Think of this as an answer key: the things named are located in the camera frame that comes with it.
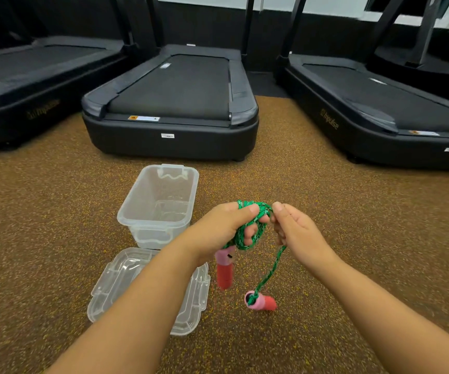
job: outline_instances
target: left hand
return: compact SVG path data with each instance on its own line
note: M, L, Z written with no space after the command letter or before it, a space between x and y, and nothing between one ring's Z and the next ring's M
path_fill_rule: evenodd
M215 252L230 241L236 230L253 220L259 214L259 206L252 204L241 208L237 202L222 203L214 207L197 223L190 226L178 236L177 240L184 242L195 254L197 266L214 258ZM269 216L264 215L262 223L269 222ZM244 243L251 245L252 237L257 232L257 224L248 226L244 231Z

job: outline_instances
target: green rope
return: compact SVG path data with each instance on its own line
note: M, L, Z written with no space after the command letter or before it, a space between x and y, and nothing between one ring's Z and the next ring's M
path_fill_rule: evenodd
M242 207L250 206L254 203L257 204L259 206L259 214L253 220L251 220L247 224L244 224L243 226L241 226L236 231L234 238L231 239L228 242L228 244L223 247L223 249L228 248L231 245L235 245L239 250L246 251L246 250L252 248L257 243L259 238L262 236L264 229L266 228L266 223L260 222L259 219L261 219L265 215L269 216L272 213L273 209L271 208L271 206L269 204L264 203L264 202L252 202L252 201L241 201L241 200L238 200L237 202L239 204L239 209ZM243 233L244 233L246 227L248 227L254 223L257 224L257 233L252 237L253 243L251 245L245 245L243 242L243 239L244 239ZM259 282L258 286L254 290L254 294L252 294L248 298L247 304L249 306L253 305L256 302L256 299L259 297L259 290L266 284L266 282L268 282L268 280L271 278L271 276L275 272L276 267L278 266L278 262L280 261L280 256L282 255L285 248L286 248L285 245L280 248L280 250L278 251L278 253L276 255L276 260L273 264L273 267L271 268L269 273L261 280L261 282Z

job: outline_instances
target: rubber floor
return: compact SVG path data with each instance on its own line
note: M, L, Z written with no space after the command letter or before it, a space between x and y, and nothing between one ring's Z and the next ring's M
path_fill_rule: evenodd
M0 152L0 372L41 372L90 322L104 267L134 241L116 214L140 170L180 163L200 173L193 220L236 199L283 201L310 214L348 263L449 332L449 172L349 163L292 100L258 97L257 145L242 163L107 156L79 115ZM171 337L160 373L383 373L331 294L287 250L264 293L278 310L243 304L270 268L271 228L237 258L196 330Z

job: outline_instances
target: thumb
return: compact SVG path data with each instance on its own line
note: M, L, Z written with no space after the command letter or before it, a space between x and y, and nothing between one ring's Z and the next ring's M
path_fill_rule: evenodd
M278 223L285 233L292 233L297 226L297 222L292 218L287 209L280 202L272 204L273 213L275 214Z
M259 214L259 206L257 204L252 204L250 206L241 208L232 213L233 216L233 225L234 228L237 229L240 226L250 222Z

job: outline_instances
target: jump rope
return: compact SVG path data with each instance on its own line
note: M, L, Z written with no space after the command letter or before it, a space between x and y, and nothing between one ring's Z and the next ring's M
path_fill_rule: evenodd
M264 229L266 227L266 223L262 223L259 221L263 216L270 215L273 212L273 209L271 206L264 202L252 202L252 201L241 201L238 200L237 203L239 204L239 209L243 207L250 206L252 204L257 204L259 206L259 214L250 222L247 224L244 224L241 226L235 233L235 236L233 239L231 239L227 245L225 245L220 251L216 252L215 259L217 264L217 285L223 289L226 290L233 284L233 262L232 262L232 254L234 253L235 249L241 251L247 251L251 249L257 241L261 238ZM257 224L257 232L252 237L253 243L251 245L245 245L244 240L244 231L247 226L250 226L251 224ZM246 303L246 306L252 310L267 310L267 311L274 311L276 310L276 302L273 299L273 297L270 297L268 295L263 295L259 292L259 290L268 282L268 280L271 278L273 273L276 270L276 267L278 266L278 262L280 261L280 256L282 255L283 251L285 250L286 246L282 246L278 253L276 254L275 262L273 263L273 267L269 271L269 273L259 282L256 289L253 291L248 291L244 297L244 301Z

